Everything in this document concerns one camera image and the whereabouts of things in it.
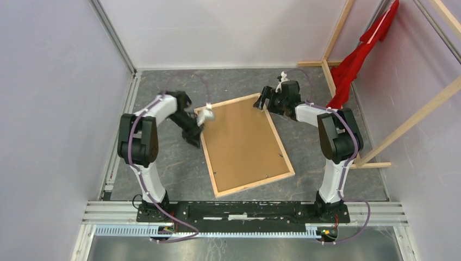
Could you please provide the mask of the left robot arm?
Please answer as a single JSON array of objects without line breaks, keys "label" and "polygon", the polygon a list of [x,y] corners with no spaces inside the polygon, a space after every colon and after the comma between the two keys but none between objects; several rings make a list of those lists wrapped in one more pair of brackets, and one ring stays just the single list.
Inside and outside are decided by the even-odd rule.
[{"label": "left robot arm", "polygon": [[160,181],[156,159],[159,153],[158,126],[171,120],[182,130],[182,138],[200,147],[207,120],[214,119],[209,105],[199,113],[188,112],[191,99],[184,91],[164,91],[143,109],[120,117],[117,154],[134,171],[142,191],[142,205],[157,221],[170,217],[167,191]]}]

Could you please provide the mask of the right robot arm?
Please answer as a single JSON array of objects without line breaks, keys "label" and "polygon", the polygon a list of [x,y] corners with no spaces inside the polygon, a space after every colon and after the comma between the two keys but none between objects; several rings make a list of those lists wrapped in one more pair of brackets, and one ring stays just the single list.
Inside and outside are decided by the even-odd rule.
[{"label": "right robot arm", "polygon": [[351,109],[332,109],[302,101],[299,83],[294,80],[281,82],[280,87],[280,90],[263,87],[253,106],[317,127],[326,168],[316,193],[314,215],[319,221],[327,222],[344,204],[345,180],[363,148],[362,135]]}]

